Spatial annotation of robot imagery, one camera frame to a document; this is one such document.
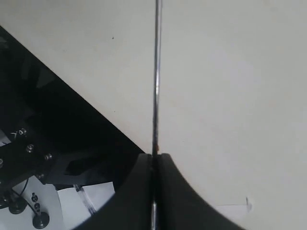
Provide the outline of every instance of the wire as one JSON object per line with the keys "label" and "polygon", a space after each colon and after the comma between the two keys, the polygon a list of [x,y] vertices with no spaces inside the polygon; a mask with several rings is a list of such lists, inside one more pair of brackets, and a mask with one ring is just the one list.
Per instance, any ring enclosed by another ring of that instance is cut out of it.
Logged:
{"label": "wire", "polygon": [[19,194],[20,196],[24,193],[25,189],[27,188],[28,183],[29,183],[29,178],[26,180],[26,182],[24,184],[24,188],[22,189],[21,193]]}
{"label": "wire", "polygon": [[25,202],[27,203],[27,205],[32,209],[34,214],[37,215],[37,212],[34,210],[34,208],[30,205],[30,203],[25,198],[23,198],[18,192],[14,191],[13,189],[12,189],[12,192],[15,193],[16,195],[18,195],[20,198],[24,199]]}

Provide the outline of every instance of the white surface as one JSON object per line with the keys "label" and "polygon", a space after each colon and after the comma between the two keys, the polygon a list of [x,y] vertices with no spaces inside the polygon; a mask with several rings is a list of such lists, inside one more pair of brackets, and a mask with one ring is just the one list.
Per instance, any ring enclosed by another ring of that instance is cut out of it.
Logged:
{"label": "white surface", "polygon": [[[160,150],[211,204],[251,197],[251,230],[305,229],[306,15],[301,0],[164,1]],[[151,151],[154,1],[0,0],[0,24]]]}
{"label": "white surface", "polygon": [[[96,211],[98,211],[114,194],[112,182],[84,186],[83,189]],[[91,216],[74,188],[59,190],[58,194],[61,202],[64,224],[67,230],[74,229]]]}
{"label": "white surface", "polygon": [[[15,191],[20,193],[24,187],[24,183],[20,183],[14,187]],[[41,206],[41,211],[47,212],[50,215],[50,223],[45,230],[64,230],[63,216],[59,202],[58,193],[53,185],[42,185],[36,177],[31,177],[27,189],[23,197],[32,205],[32,193],[38,196],[38,202]],[[35,230],[32,225],[34,217],[33,211],[29,206],[25,211],[18,215],[13,215],[8,208],[0,210],[0,230]]]}

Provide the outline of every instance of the metal rod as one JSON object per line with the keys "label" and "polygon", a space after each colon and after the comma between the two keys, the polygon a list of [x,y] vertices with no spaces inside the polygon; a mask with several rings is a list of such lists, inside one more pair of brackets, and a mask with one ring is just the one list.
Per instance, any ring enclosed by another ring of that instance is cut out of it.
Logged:
{"label": "metal rod", "polygon": [[156,0],[155,7],[155,40],[154,40],[154,94],[153,94],[153,157],[159,151],[158,126],[159,126],[159,89],[160,89],[160,59],[161,59],[161,22],[162,0]]}

